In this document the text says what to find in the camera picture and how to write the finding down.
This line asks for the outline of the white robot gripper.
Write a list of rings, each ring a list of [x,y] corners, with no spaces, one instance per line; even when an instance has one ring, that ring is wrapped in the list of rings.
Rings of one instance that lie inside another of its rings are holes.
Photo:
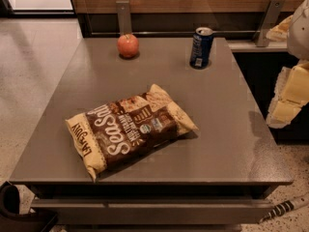
[[[266,38],[274,42],[287,40],[291,55],[299,60],[309,60],[309,0],[304,0],[293,16],[286,17],[271,28]],[[273,129],[288,126],[308,102],[309,62],[299,61],[291,69],[283,67],[267,110],[267,125]]]

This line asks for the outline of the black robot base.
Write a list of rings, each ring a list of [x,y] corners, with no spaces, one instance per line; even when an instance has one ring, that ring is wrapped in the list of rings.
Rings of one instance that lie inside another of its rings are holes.
[[[49,232],[57,222],[55,212],[22,214],[18,188],[9,182],[0,187],[0,232]]]

